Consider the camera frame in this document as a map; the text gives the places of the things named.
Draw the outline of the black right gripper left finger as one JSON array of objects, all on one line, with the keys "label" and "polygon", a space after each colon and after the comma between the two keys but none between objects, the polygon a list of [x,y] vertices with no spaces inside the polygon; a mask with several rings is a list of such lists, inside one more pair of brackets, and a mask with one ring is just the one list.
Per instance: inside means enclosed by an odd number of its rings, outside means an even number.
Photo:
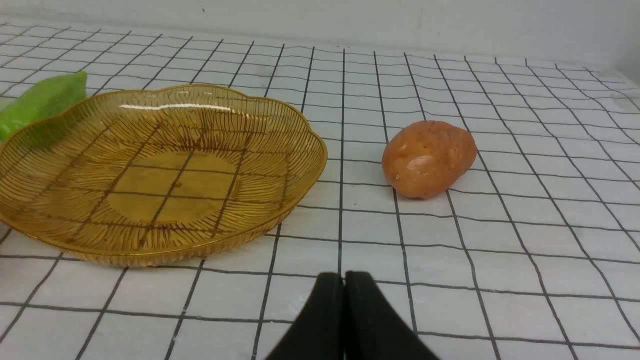
[{"label": "black right gripper left finger", "polygon": [[267,359],[342,360],[344,300],[341,276],[334,272],[318,274],[304,307]]}]

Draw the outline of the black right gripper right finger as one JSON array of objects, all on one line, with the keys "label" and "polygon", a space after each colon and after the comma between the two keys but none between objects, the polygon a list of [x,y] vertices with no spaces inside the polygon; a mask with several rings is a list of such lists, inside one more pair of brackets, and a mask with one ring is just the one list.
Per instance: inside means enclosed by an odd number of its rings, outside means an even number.
[{"label": "black right gripper right finger", "polygon": [[364,271],[345,274],[343,339],[347,360],[438,359]]}]

